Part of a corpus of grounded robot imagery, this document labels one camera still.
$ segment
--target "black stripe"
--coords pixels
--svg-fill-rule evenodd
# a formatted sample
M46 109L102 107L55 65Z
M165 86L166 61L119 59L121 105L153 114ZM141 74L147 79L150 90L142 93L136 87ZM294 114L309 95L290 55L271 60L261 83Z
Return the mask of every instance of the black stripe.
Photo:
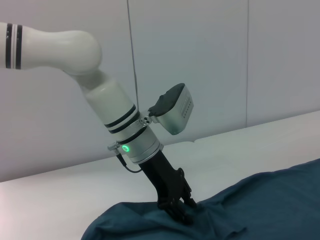
M16 55L15 69L21 69L22 25L18 25L16 31Z
M134 111L136 110L136 105L133 104L133 107L125 114L123 115L122 117L120 117L118 120L112 122L112 123L109 123L109 124L105 124L105 126L107 128L111 128L119 123L121 123L122 121L124 121L127 117L129 117Z
M5 39L5 67L11 68L11 40L12 40L12 24L6 25L6 39Z
M147 127L145 126L144 128L141 128L139 131L137 131L134 135L132 135L131 137L127 138L126 140L116 141L116 142L118 144L120 144L120 145L130 143L132 140L134 140L137 137L139 137L146 129L147 129Z
M140 112L138 111L128 122L126 122L125 124L123 124L122 126L116 128L114 130L109 130L109 133L116 134L116 133L122 131L123 129L128 127L130 124L132 124L134 121L139 119L139 117L140 117Z

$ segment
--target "white wall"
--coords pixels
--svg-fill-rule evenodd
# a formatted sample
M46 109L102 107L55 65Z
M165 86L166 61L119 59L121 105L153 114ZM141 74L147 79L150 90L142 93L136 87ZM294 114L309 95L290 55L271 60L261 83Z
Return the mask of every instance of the white wall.
M248 126L320 110L320 1L251 0Z
M83 30L102 45L101 69L136 102L126 0L10 0L0 21L55 32ZM106 158L114 140L57 69L0 69L0 181Z
M130 0L133 55L141 110L179 83L194 108L186 129L165 144L246 126L247 0Z

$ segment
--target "teal cloth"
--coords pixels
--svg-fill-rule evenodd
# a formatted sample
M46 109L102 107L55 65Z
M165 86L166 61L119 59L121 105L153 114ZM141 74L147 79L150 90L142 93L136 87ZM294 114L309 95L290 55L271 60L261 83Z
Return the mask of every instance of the teal cloth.
M82 240L319 240L320 160L255 174L197 209L184 207L192 226L173 221L155 202L119 203Z

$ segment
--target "robotic arm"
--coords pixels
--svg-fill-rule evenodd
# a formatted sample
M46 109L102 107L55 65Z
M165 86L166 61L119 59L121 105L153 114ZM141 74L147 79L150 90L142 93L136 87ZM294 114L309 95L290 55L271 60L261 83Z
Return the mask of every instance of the robotic arm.
M63 70L75 79L81 90L116 142L108 147L124 167L118 148L138 164L158 195L158 207L174 220L191 224L184 204L195 208L184 171L172 168L149 124L160 123L172 135L184 130L193 101L184 83L180 83L157 103L140 113L122 87L109 78L99 65L102 50L88 32L43 32L27 26L0 22L0 68L26 70L48 66Z

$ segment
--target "table surface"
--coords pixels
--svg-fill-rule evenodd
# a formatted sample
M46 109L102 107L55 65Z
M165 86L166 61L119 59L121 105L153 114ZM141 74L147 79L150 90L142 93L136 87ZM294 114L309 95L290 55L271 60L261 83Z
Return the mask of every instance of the table surface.
M320 111L165 146L196 202L252 174L320 158ZM132 169L137 166L129 163ZM115 157L0 183L0 239L79 240L119 202L156 201L143 172Z

